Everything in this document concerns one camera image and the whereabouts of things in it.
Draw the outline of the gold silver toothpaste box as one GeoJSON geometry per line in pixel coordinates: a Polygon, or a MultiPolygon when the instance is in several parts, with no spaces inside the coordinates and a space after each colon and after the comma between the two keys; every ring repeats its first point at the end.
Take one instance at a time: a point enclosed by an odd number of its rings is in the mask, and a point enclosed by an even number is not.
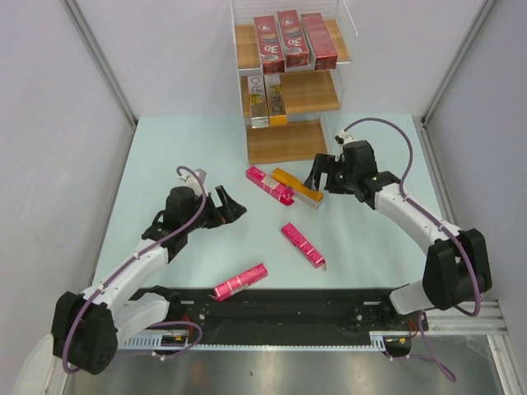
{"type": "Polygon", "coordinates": [[[264,76],[268,118],[270,127],[278,127],[287,124],[287,111],[282,93],[282,83],[278,74],[264,76]]]}

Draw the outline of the orange toothpaste box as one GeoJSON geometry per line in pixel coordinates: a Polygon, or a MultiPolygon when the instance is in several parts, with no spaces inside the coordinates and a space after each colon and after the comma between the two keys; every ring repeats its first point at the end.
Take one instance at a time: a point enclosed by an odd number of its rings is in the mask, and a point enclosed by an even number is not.
{"type": "Polygon", "coordinates": [[[252,128],[266,128],[269,126],[268,104],[262,75],[247,77],[250,99],[250,121],[252,128]]]}
{"type": "Polygon", "coordinates": [[[280,168],[276,168],[271,176],[275,181],[292,189],[295,193],[295,197],[303,201],[305,204],[314,209],[318,209],[321,206],[324,199],[324,194],[322,192],[307,188],[298,178],[280,168]]]}

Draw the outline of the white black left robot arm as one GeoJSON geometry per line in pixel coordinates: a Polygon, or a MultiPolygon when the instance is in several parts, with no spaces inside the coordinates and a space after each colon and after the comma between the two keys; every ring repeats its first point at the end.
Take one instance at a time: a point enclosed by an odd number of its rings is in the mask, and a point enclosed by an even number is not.
{"type": "Polygon", "coordinates": [[[182,309],[163,295],[147,291],[137,300],[133,295],[175,258],[191,232],[233,223],[247,212],[222,186],[216,192],[220,206],[201,187],[171,189],[165,208],[120,267],[96,286],[59,297],[51,328],[53,354],[67,374],[99,374],[129,338],[158,323],[166,329],[180,323],[182,309]]]}

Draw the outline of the dark red toothpaste box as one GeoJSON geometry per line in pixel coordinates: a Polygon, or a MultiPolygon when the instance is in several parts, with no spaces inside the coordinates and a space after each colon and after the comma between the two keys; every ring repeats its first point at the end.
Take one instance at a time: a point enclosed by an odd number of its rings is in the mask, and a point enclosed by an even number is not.
{"type": "Polygon", "coordinates": [[[301,24],[310,50],[310,64],[314,70],[335,69],[338,52],[322,15],[320,13],[303,13],[301,14],[301,24]]]}

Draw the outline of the red silver 3D toothpaste box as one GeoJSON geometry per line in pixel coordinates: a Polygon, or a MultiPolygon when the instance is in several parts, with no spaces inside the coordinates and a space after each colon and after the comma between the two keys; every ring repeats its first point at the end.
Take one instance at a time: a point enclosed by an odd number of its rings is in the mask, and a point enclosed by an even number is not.
{"type": "Polygon", "coordinates": [[[307,67],[310,51],[296,10],[277,12],[286,67],[307,67]]]}

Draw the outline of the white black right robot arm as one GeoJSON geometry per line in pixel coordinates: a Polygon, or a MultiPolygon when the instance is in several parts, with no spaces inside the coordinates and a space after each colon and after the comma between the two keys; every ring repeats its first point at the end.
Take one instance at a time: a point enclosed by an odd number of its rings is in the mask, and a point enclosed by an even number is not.
{"type": "Polygon", "coordinates": [[[459,309],[468,301],[474,307],[466,314],[479,314],[481,295],[492,286],[483,234],[433,216],[405,192],[402,179],[378,170],[369,142],[347,142],[338,156],[316,154],[304,185],[353,195],[391,219],[425,254],[422,279],[391,291],[389,304],[381,307],[380,321],[386,328],[399,330],[414,312],[459,309]]]}

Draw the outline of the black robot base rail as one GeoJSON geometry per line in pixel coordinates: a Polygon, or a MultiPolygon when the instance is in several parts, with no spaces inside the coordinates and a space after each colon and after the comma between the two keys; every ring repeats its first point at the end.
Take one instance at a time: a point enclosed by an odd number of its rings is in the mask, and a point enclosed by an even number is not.
{"type": "Polygon", "coordinates": [[[168,297],[167,325],[145,331],[184,330],[236,334],[243,330],[291,331],[339,329],[348,332],[386,331],[412,334],[410,344],[387,346],[394,356],[409,353],[412,339],[429,328],[430,314],[397,314],[388,306],[388,291],[383,288],[358,290],[243,290],[218,302],[206,289],[159,288],[168,297]]]}

